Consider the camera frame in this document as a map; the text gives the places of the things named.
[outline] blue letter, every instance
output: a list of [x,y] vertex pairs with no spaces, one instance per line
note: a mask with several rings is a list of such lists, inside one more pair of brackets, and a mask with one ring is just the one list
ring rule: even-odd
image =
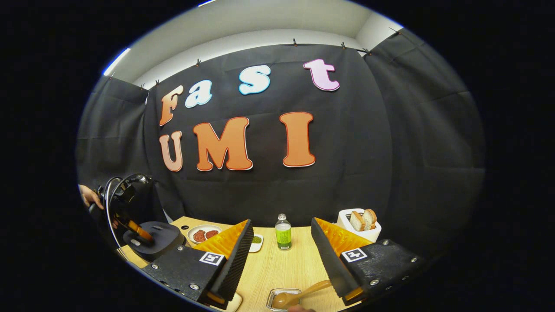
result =
[[212,98],[210,93],[210,88],[212,87],[212,81],[203,80],[195,83],[189,90],[189,95],[185,100],[185,106],[187,108],[194,107],[195,105],[203,105],[208,103]]
[[266,65],[251,66],[243,69],[239,74],[239,80],[244,82],[239,85],[239,92],[242,95],[247,95],[251,93],[260,93],[270,85],[270,67]]

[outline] wooden spoon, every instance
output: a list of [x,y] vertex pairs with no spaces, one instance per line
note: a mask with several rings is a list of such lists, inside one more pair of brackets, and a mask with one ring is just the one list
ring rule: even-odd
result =
[[298,302],[301,297],[330,286],[331,286],[331,282],[328,279],[328,280],[320,281],[312,285],[311,287],[308,287],[305,291],[303,291],[300,294],[296,294],[296,295],[288,294],[288,293],[277,294],[277,296],[274,297],[274,301],[272,302],[272,307],[276,309],[287,309],[291,304]]

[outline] white wall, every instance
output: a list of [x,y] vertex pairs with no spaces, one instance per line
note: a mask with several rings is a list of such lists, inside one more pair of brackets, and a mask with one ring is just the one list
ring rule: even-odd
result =
[[396,31],[403,28],[403,26],[388,19],[387,17],[379,13],[372,12],[366,23],[364,23],[362,28],[359,30],[355,39],[363,48],[372,50],[380,42],[395,33],[395,31],[389,29],[389,27],[395,29]]
[[[387,27],[386,29],[390,32],[383,39],[393,34],[392,30]],[[293,38],[295,38],[297,43],[319,43],[341,46],[341,42],[345,42],[345,46],[349,48],[362,49],[364,47],[357,40],[350,37],[304,29],[272,29],[246,32],[212,40],[185,50],[153,67],[133,82],[133,84],[141,85],[144,83],[144,88],[150,89],[155,85],[156,80],[163,81],[175,73],[194,66],[197,59],[205,62],[211,58],[240,50],[273,44],[290,44],[293,43]]]

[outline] toast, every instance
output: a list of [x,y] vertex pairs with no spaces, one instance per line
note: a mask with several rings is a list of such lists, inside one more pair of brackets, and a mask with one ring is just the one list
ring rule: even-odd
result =
[[355,230],[359,232],[364,231],[364,227],[366,226],[366,223],[364,222],[364,219],[358,212],[356,211],[351,212],[351,219],[349,221],[351,222],[351,225]]
[[365,227],[364,227],[365,231],[373,230],[376,228],[376,221],[378,220],[378,217],[376,217],[376,214],[372,209],[364,210],[364,213],[362,214],[362,219],[364,220],[364,223],[365,223]]

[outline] plate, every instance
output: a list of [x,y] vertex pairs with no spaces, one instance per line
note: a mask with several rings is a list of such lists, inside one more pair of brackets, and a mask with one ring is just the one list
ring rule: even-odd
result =
[[199,230],[203,230],[203,231],[205,232],[205,234],[208,233],[208,232],[210,232],[210,231],[213,231],[213,230],[218,231],[218,234],[221,233],[221,229],[220,229],[219,227],[215,226],[215,225],[209,225],[209,224],[199,225],[198,227],[194,227],[194,228],[190,229],[190,230],[187,232],[187,238],[188,238],[193,244],[200,244],[200,243],[201,243],[200,241],[196,241],[196,240],[193,238],[193,235],[195,235],[195,233],[198,232]]
[[254,236],[259,237],[262,241],[256,244],[255,243],[250,244],[250,249],[249,249],[250,253],[256,253],[257,251],[259,251],[260,248],[262,247],[262,243],[264,242],[264,237],[262,235],[254,234]]

